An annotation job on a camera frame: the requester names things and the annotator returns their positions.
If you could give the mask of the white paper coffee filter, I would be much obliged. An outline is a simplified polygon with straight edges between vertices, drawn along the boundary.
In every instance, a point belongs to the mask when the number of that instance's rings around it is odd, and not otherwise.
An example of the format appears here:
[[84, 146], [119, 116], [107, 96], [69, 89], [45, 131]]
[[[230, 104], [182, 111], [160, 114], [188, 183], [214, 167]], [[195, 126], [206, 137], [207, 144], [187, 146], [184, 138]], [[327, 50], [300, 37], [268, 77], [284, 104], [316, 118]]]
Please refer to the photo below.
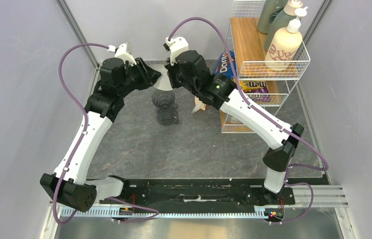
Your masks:
[[164, 67], [163, 64], [153, 64], [150, 66], [152, 69], [158, 71], [161, 73], [161, 77], [156, 81], [156, 83], [153, 85], [154, 88], [162, 91], [172, 91], [173, 88], [171, 86], [168, 71]]

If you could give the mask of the dark transparent coffee dripper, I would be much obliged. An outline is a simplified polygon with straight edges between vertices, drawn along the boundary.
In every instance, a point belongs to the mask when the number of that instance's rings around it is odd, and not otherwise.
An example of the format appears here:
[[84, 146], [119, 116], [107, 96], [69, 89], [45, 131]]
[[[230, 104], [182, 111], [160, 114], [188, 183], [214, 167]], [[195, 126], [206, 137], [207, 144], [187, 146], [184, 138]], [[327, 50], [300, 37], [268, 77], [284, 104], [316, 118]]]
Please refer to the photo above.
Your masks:
[[173, 91], [156, 91], [151, 99], [157, 113], [172, 113], [178, 109]]

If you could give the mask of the clear glass carafe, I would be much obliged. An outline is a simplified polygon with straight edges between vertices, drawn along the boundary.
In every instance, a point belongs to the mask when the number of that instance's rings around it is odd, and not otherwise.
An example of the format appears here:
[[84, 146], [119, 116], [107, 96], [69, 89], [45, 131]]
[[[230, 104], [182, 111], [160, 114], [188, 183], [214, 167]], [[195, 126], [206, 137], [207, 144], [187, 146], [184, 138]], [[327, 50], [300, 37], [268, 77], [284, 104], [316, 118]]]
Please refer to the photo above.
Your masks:
[[180, 123], [178, 111], [175, 108], [170, 108], [167, 110], [156, 108], [155, 112], [156, 112], [156, 119], [161, 125], [168, 126], [168, 125]]

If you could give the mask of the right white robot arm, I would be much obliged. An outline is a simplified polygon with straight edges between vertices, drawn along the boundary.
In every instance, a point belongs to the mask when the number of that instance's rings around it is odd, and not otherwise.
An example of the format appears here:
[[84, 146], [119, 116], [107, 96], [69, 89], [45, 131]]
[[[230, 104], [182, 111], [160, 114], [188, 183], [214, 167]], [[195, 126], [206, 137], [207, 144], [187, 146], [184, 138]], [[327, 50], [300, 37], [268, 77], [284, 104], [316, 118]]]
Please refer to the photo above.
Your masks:
[[304, 127], [279, 120], [246, 98], [233, 80], [222, 74], [211, 74], [205, 59], [195, 50], [172, 53], [165, 68], [173, 88], [184, 87], [204, 104], [237, 118], [267, 143], [262, 197], [269, 204], [280, 200], [285, 171], [298, 146], [298, 140], [289, 133], [301, 136]]

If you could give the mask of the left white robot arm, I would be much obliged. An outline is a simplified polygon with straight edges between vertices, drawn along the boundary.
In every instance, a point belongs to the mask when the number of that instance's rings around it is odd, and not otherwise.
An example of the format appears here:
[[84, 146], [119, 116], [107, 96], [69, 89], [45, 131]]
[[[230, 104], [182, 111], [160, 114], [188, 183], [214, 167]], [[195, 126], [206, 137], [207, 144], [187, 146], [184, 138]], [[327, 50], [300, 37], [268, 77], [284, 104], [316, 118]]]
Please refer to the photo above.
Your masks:
[[131, 190], [117, 176], [87, 180], [87, 172], [106, 132], [124, 106], [124, 97], [135, 90], [155, 85], [162, 73], [141, 58], [132, 65], [120, 58], [106, 59], [100, 68], [100, 80], [87, 99], [83, 119], [75, 139], [63, 160], [51, 174], [44, 173], [40, 185], [52, 200], [79, 212], [88, 211], [95, 202], [113, 197], [126, 203]]

